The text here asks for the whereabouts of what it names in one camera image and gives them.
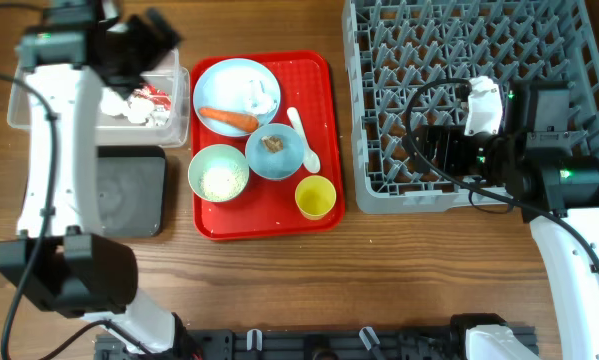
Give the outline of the red snack wrapper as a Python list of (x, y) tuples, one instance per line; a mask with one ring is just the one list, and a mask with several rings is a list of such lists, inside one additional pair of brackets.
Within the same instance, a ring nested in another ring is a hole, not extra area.
[(146, 84), (142, 88), (134, 90), (133, 95), (138, 98), (150, 100), (155, 106), (161, 106), (166, 110), (171, 109), (170, 95), (153, 85)]

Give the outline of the white napkin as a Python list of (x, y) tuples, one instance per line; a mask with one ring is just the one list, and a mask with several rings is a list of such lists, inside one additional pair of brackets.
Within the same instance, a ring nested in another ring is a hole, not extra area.
[(100, 110), (107, 116), (125, 118), (131, 124), (147, 127), (165, 125), (171, 113), (171, 109), (155, 106), (150, 100), (135, 97), (133, 93), (123, 99), (109, 88), (103, 89)]

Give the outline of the light blue plate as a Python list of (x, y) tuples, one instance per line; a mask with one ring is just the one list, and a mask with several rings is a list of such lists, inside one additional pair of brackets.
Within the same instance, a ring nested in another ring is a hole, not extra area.
[(281, 103), (277, 78), (264, 65), (245, 58), (219, 61), (205, 70), (193, 91), (193, 107), (200, 122), (226, 137), (245, 137), (248, 131), (203, 115), (202, 108), (254, 116), (260, 126), (275, 118)]

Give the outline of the white plastic spoon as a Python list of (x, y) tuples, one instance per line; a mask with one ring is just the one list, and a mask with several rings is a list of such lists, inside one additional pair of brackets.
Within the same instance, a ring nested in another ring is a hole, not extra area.
[(310, 148), (310, 145), (307, 140), (306, 132), (303, 127), (303, 123), (301, 117), (299, 115), (298, 110), (295, 107), (289, 107), (286, 110), (286, 114), (288, 119), (296, 131), (296, 133), (300, 136), (303, 148), (304, 148), (304, 156), (303, 156), (303, 165), (306, 170), (311, 174), (317, 174), (321, 170), (321, 163), (318, 155), (315, 151)]

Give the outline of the yellow cup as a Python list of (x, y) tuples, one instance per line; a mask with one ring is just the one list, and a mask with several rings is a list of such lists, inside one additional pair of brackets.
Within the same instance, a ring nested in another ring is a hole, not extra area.
[(320, 220), (335, 206), (337, 193), (333, 183), (320, 175), (301, 180), (295, 189), (295, 203), (309, 220)]

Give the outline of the orange carrot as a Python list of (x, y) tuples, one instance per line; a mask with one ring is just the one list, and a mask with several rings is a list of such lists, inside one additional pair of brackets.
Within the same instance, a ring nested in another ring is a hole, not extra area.
[(258, 119), (253, 115), (202, 107), (199, 113), (203, 117), (217, 120), (241, 131), (252, 133), (259, 127)]

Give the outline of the green bowl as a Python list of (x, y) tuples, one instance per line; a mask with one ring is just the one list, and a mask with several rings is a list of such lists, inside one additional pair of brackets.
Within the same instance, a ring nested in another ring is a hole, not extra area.
[(202, 197), (199, 189), (198, 181), (200, 179), (201, 173), (211, 164), (223, 162), (236, 162), (241, 167), (245, 168), (248, 172), (249, 180), (250, 167), (241, 151), (235, 147), (225, 144), (216, 144), (205, 147), (192, 158), (188, 168), (189, 185), (192, 191), (201, 199), (208, 201)]

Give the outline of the white rice pile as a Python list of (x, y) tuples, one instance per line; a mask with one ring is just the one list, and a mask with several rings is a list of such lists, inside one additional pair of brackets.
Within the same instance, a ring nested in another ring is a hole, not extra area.
[(203, 198), (211, 202), (225, 202), (235, 198), (245, 188), (248, 172), (236, 162), (211, 164), (198, 181)]

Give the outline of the light blue bowl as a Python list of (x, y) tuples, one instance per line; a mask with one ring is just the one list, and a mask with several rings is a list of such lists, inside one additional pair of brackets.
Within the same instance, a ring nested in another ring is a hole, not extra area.
[[(265, 145), (265, 140), (270, 139), (281, 143), (281, 149), (271, 152)], [(292, 127), (270, 123), (249, 136), (245, 156), (255, 174), (268, 180), (283, 180), (303, 165), (304, 145)]]

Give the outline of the brown food scrap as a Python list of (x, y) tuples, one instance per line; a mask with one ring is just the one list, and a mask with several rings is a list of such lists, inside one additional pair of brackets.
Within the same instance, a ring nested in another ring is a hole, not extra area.
[(261, 138), (261, 143), (269, 153), (278, 153), (284, 149), (284, 142), (280, 137), (267, 135)]

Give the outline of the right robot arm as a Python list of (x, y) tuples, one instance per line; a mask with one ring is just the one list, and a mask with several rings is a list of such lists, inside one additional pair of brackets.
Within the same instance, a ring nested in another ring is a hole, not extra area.
[(599, 159), (576, 156), (563, 81), (516, 81), (506, 94), (487, 76), (435, 80), (408, 102), (412, 116), (430, 89), (454, 85), (467, 112), (450, 130), (406, 130), (411, 155), (466, 189), (519, 208), (552, 293), (562, 354), (599, 359)]

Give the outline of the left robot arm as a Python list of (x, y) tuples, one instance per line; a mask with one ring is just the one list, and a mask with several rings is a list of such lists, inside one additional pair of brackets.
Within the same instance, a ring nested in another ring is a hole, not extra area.
[(54, 1), (17, 46), (29, 97), (30, 156), (16, 236), (0, 241), (14, 300), (101, 326), (137, 359), (199, 359), (181, 319), (138, 285), (132, 249), (106, 238), (98, 209), (96, 118), (105, 89), (130, 96), (180, 43), (156, 9)]

